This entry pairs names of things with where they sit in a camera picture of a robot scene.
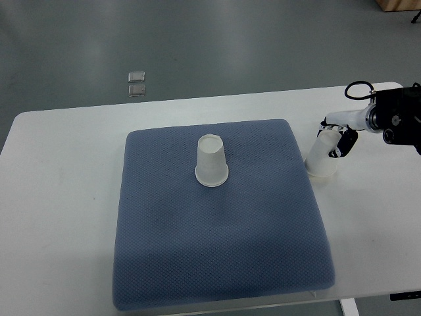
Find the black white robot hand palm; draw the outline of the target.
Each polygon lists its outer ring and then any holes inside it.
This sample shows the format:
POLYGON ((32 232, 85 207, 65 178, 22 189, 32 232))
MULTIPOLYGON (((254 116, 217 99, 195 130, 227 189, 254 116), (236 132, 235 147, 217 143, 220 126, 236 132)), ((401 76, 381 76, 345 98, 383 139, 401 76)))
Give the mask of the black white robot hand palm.
POLYGON ((325 118, 327 125, 345 126, 353 130, 367 130, 364 110, 340 111, 329 113, 325 118))

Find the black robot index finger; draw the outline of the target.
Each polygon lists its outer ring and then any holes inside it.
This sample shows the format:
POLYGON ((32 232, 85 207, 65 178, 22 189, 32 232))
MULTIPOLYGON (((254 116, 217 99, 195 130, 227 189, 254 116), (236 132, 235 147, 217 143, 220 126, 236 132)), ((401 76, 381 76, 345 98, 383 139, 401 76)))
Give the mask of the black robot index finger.
POLYGON ((340 125, 330 125, 330 129, 334 130, 336 132, 345 132, 347 131, 347 127, 346 126, 340 126, 340 125))

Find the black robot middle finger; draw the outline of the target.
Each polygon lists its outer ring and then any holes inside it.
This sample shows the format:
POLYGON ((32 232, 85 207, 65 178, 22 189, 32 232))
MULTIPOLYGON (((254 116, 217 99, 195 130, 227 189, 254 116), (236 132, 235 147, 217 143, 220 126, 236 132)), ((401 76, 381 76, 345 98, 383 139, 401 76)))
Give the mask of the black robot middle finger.
POLYGON ((319 136, 320 135, 320 133, 322 132, 322 131, 325 131, 325 130, 332 130, 332 125, 329 125, 325 120, 324 121, 322 121, 321 123, 320 123, 320 126, 319 126, 319 128, 318 128, 318 133, 317 133, 317 136, 319 136))

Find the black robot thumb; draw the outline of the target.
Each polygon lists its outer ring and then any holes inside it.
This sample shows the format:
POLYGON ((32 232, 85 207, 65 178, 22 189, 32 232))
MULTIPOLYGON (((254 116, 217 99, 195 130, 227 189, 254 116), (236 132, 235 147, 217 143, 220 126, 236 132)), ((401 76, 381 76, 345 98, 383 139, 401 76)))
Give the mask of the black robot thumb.
POLYGON ((342 158, 347 156, 358 140, 358 132, 356 130, 346 129, 339 133, 341 137, 336 147, 329 152, 328 157, 342 158))

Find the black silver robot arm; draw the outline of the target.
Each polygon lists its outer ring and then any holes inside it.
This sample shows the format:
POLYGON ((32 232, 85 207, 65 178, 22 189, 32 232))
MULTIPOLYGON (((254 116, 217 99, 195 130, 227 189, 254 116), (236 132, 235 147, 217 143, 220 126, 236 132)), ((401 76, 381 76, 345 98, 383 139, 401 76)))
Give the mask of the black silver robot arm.
POLYGON ((388 145, 409 145, 420 153, 420 84, 411 87, 375 90, 367 81, 355 81, 344 90, 346 98, 368 100, 362 110, 334 112, 325 116, 319 131, 336 130, 340 138, 328 152, 330 158, 349 154, 359 131, 381 133, 388 145))

